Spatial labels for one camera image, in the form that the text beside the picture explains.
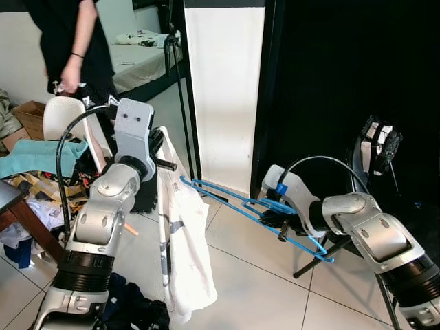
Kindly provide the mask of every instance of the white bedsheet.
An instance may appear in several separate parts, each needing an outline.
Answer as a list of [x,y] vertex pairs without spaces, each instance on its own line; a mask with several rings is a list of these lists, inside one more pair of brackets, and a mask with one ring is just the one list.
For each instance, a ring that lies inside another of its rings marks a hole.
[[[110,55],[115,75],[113,81],[119,93],[145,85],[165,74],[164,50],[156,47],[135,45],[110,45]],[[177,58],[182,59],[182,51],[177,48]],[[171,51],[171,66],[174,66]]]

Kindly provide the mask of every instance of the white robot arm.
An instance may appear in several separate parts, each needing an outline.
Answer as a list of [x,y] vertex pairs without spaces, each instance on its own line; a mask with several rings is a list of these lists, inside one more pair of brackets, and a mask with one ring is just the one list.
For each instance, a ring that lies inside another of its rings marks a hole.
[[[263,191],[276,190],[284,168],[272,165]],[[314,197],[299,176],[288,173],[283,199],[298,211],[299,230],[313,237],[349,235],[371,269],[386,283],[411,327],[440,327],[440,270],[409,231],[364,193]]]
[[140,183],[155,174],[149,151],[152,119],[152,106],[120,101],[115,123],[116,163],[91,185],[90,199],[77,217],[34,329],[105,329],[98,316],[109,295],[124,218],[133,208]]

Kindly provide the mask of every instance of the gray cable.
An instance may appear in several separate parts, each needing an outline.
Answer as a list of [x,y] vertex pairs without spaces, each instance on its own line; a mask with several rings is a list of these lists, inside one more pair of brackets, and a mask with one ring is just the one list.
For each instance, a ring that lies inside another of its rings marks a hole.
[[298,160],[297,162],[294,162],[292,164],[289,165],[289,167],[287,167],[283,174],[280,176],[280,179],[278,180],[278,184],[281,184],[284,180],[284,178],[286,178],[287,174],[292,171],[295,167],[297,167],[299,164],[302,164],[303,162],[306,162],[307,160],[330,160],[336,164],[341,165],[342,167],[344,167],[346,170],[348,170],[352,176],[354,176],[354,178],[357,180],[357,182],[359,182],[359,185],[362,187],[362,189],[364,190],[364,192],[366,194],[370,194],[368,188],[366,187],[366,185],[364,184],[364,182],[360,179],[360,177],[356,174],[356,172],[350,168],[347,164],[345,164],[344,162],[341,162],[340,160],[333,158],[333,157],[329,157],[329,156],[311,156],[311,157],[306,157],[306,158],[302,158],[300,160]]
[[396,193],[399,195],[399,186],[397,185],[396,173],[394,171],[393,163],[390,163],[391,175],[393,176],[394,187],[396,188]]
[[67,203],[67,196],[64,188],[64,182],[63,182],[63,176],[61,173],[61,151],[64,147],[65,140],[67,139],[67,136],[70,134],[70,131],[83,119],[86,117],[104,112],[106,108],[108,108],[108,105],[98,105],[94,107],[93,109],[90,109],[82,114],[80,114],[78,117],[76,117],[72,122],[67,126],[64,133],[61,135],[60,142],[58,143],[58,146],[56,147],[56,157],[55,157],[55,165],[56,165],[56,178],[58,180],[58,188],[60,190],[60,197],[61,197],[61,207],[63,209],[63,218],[64,218],[64,231],[66,235],[68,236],[70,233],[70,218],[69,218],[69,205]]

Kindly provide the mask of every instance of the black backdrop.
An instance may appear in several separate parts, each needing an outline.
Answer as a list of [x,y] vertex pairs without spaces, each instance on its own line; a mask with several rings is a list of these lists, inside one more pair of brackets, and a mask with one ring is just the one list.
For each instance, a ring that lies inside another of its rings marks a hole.
[[[438,2],[267,2],[274,21],[263,44],[254,196],[270,164],[317,154],[343,160],[376,113],[404,134],[396,159],[403,193],[439,203]],[[344,173],[331,164],[312,162],[299,173],[319,197],[346,192]]]
[[21,0],[0,0],[0,12],[26,12]]

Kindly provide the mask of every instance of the person's hand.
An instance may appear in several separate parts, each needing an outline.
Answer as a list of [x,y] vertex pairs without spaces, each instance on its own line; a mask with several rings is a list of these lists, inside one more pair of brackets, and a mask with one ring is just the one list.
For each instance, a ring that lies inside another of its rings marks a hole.
[[70,56],[67,64],[61,73],[65,91],[67,93],[75,93],[78,89],[81,79],[81,65],[83,60],[78,56]]

